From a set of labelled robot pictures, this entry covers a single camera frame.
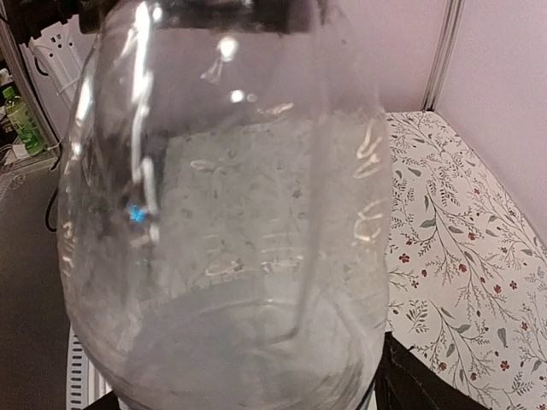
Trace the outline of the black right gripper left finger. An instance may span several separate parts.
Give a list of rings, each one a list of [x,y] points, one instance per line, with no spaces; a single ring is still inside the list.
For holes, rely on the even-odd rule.
[[[110,391],[108,394],[85,407],[84,410],[121,410],[121,407],[114,391]]]

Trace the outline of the clear Pepsi plastic bottle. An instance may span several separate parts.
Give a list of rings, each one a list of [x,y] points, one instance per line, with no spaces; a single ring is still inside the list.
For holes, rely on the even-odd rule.
[[[68,316],[130,409],[361,409],[389,298],[385,112],[337,1],[121,1],[62,160]]]

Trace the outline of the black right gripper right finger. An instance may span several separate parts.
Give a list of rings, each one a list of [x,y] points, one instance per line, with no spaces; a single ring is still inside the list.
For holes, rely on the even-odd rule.
[[[374,393],[379,410],[485,408],[438,377],[390,332],[385,334]]]

